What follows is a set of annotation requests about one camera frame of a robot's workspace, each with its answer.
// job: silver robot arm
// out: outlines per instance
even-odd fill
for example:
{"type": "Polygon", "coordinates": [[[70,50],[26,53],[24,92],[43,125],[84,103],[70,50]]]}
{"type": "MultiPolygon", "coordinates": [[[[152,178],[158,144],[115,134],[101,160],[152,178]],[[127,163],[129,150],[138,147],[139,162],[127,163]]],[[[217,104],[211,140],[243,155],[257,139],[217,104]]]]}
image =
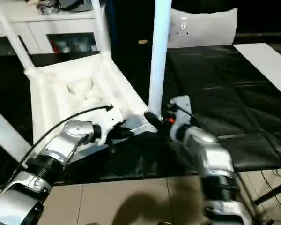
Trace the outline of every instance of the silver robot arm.
{"type": "Polygon", "coordinates": [[[206,199],[205,214],[212,224],[251,225],[252,218],[237,200],[238,188],[231,157],[217,139],[198,127],[184,128],[181,140],[198,160],[202,192],[206,199]]]}
{"type": "Polygon", "coordinates": [[[0,225],[36,225],[44,201],[77,147],[101,136],[99,125],[67,122],[36,158],[27,160],[27,170],[20,171],[0,193],[0,225]]]}
{"type": "Polygon", "coordinates": [[[231,156],[216,137],[191,125],[194,118],[190,114],[189,97],[175,97],[165,109],[162,122],[151,112],[145,113],[145,117],[171,140],[182,142],[196,162],[207,204],[205,215],[211,224],[252,225],[252,217],[237,200],[238,188],[231,156]]]}

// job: black cloth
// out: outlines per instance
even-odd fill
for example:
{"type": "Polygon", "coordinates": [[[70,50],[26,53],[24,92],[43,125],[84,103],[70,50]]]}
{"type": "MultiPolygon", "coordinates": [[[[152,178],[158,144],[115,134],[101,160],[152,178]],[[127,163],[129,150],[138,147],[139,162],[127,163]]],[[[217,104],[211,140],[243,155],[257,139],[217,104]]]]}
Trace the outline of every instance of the black cloth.
{"type": "MultiPolygon", "coordinates": [[[[45,66],[86,55],[35,55],[33,61],[45,66]]],[[[146,104],[150,57],[150,50],[113,54],[113,60],[146,104]]],[[[9,114],[7,120],[31,142],[29,89],[18,59],[0,57],[0,96],[5,96],[0,100],[0,112],[9,114]]],[[[190,96],[193,113],[219,136],[237,170],[281,168],[281,93],[234,47],[168,50],[163,103],[177,95],[190,96]]],[[[15,160],[0,148],[0,184],[15,165],[15,160]]],[[[115,153],[105,149],[69,165],[57,184],[195,173],[196,163],[181,145],[147,132],[117,144],[115,153]]]]}

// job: wire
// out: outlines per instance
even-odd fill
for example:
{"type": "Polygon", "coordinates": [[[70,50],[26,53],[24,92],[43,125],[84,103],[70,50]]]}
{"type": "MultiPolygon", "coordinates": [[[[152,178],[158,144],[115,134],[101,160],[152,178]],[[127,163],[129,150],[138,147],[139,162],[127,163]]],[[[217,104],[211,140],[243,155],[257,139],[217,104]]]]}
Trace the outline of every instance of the wire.
{"type": "Polygon", "coordinates": [[[216,136],[207,126],[205,126],[194,114],[192,114],[191,112],[189,112],[189,111],[185,110],[184,108],[178,106],[177,104],[174,104],[173,106],[176,109],[179,109],[179,110],[183,111],[184,113],[190,115],[191,117],[195,118],[195,120],[200,124],[200,126],[202,126],[203,129],[205,129],[207,132],[209,132],[214,137],[216,137],[216,139],[218,139],[218,136],[216,136]]]}
{"type": "MultiPolygon", "coordinates": [[[[261,172],[261,175],[262,175],[264,181],[266,182],[267,186],[268,186],[268,187],[271,189],[271,191],[272,191],[272,190],[273,190],[272,186],[271,186],[270,183],[267,181],[267,179],[266,179],[265,175],[263,174],[263,172],[262,172],[262,171],[260,171],[260,172],[261,172]]],[[[278,199],[277,196],[275,196],[275,198],[276,198],[276,202],[278,203],[279,207],[281,208],[281,202],[279,201],[279,199],[278,199]]]]}
{"type": "Polygon", "coordinates": [[[15,178],[15,175],[16,173],[19,171],[19,169],[21,168],[23,162],[26,160],[26,158],[30,155],[30,153],[40,144],[40,142],[42,140],[44,140],[48,135],[49,133],[51,133],[54,129],[56,129],[57,127],[59,127],[61,124],[63,124],[64,122],[67,122],[68,120],[76,117],[76,116],[79,116],[81,114],[84,114],[84,113],[88,113],[88,112],[91,112],[91,111],[95,111],[95,110],[99,110],[99,109],[106,109],[106,110],[110,110],[112,109],[113,107],[112,106],[100,106],[100,107],[96,107],[96,108],[91,108],[91,109],[87,109],[87,110],[84,110],[84,111],[81,111],[81,112],[78,112],[72,116],[69,116],[67,118],[65,118],[64,120],[62,120],[61,122],[59,122],[58,124],[56,124],[55,126],[53,126],[51,129],[49,129],[43,136],[40,137],[40,139],[38,139],[38,141],[28,150],[28,152],[24,155],[24,157],[21,159],[21,161],[19,162],[18,166],[15,168],[13,174],[11,175],[11,177],[9,178],[8,182],[6,183],[5,187],[15,178]]]}
{"type": "Polygon", "coordinates": [[[278,172],[278,169],[274,169],[272,170],[273,175],[275,175],[276,177],[281,177],[281,174],[278,172]]]}

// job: white cabinet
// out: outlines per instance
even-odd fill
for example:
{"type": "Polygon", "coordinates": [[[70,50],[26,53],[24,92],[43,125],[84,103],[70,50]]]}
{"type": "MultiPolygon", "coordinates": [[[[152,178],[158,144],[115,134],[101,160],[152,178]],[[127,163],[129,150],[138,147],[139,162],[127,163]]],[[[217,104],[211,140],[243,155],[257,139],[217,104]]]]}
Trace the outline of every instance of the white cabinet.
{"type": "MultiPolygon", "coordinates": [[[[28,50],[28,53],[30,54],[40,53],[40,49],[31,31],[29,30],[29,27],[26,22],[15,22],[14,29],[16,33],[19,35],[25,48],[28,50]]],[[[9,43],[7,37],[5,36],[5,32],[0,24],[0,55],[6,55],[12,52],[13,52],[12,46],[9,43]]]]}
{"type": "Polygon", "coordinates": [[[58,34],[61,37],[67,37],[65,34],[88,34],[91,37],[96,38],[96,27],[94,19],[80,19],[80,20],[60,20],[60,21],[38,21],[29,22],[28,26],[35,37],[35,40],[40,48],[41,53],[54,53],[54,45],[58,45],[58,34]]]}
{"type": "MultiPolygon", "coordinates": [[[[42,15],[34,5],[28,5],[24,1],[1,0],[0,2],[30,54],[87,52],[101,49],[102,43],[98,41],[99,35],[93,11],[42,15]]],[[[101,17],[106,21],[105,6],[101,6],[101,17]]],[[[107,30],[104,31],[104,35],[109,40],[107,30]]],[[[0,42],[9,46],[4,36],[4,30],[0,25],[0,37],[2,37],[0,42]]]]}

